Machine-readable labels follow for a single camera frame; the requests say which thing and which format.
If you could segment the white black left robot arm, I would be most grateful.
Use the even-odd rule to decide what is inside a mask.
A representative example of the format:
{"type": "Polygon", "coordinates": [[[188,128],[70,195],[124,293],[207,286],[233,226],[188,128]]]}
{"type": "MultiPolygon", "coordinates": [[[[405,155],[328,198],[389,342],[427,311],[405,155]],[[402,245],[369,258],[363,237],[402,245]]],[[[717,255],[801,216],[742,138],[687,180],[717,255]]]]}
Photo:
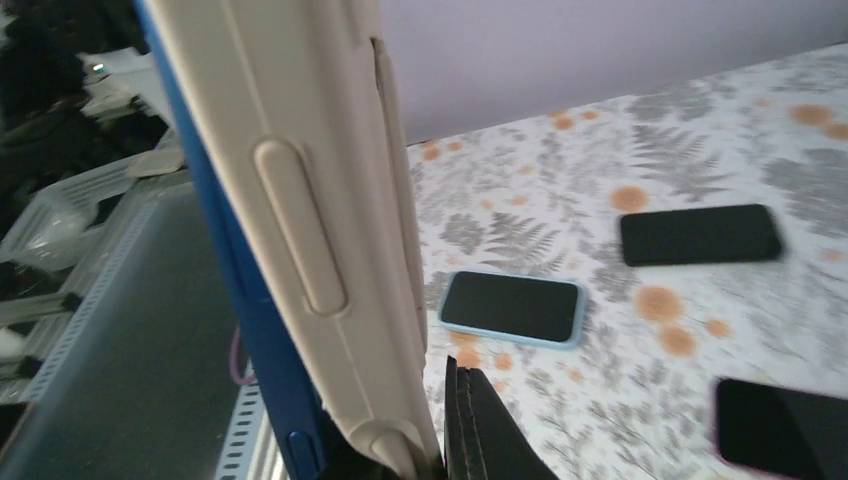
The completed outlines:
{"type": "Polygon", "coordinates": [[[136,95],[86,113],[83,55],[146,54],[130,1],[4,1],[1,14],[1,226],[53,182],[153,148],[166,123],[136,95]]]}

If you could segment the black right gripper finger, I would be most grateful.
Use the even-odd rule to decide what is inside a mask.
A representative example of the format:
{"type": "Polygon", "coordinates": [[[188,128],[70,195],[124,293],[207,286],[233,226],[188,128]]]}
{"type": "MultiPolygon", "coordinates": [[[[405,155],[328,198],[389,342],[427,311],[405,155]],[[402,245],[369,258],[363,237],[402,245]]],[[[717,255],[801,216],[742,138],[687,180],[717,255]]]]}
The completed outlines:
{"type": "Polygon", "coordinates": [[[445,468],[450,479],[534,480],[557,475],[544,463],[484,372],[446,362],[445,468]]]}

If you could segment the bare black smartphone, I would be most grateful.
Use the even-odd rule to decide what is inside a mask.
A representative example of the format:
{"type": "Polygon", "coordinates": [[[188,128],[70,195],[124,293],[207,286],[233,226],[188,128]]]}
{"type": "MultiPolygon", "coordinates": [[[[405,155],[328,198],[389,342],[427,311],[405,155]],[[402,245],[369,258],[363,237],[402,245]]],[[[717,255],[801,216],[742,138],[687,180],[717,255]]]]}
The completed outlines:
{"type": "Polygon", "coordinates": [[[778,225],[761,204],[627,214],[619,234],[631,267],[773,261],[784,252],[778,225]]]}

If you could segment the black phone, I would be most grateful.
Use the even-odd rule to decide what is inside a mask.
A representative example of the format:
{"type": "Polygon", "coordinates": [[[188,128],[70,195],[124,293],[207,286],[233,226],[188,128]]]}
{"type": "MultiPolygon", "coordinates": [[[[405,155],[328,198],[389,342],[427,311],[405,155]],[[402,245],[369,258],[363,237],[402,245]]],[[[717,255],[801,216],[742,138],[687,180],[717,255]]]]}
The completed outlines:
{"type": "Polygon", "coordinates": [[[847,477],[847,400],[723,378],[714,442],[724,461],[788,479],[847,477]]]}

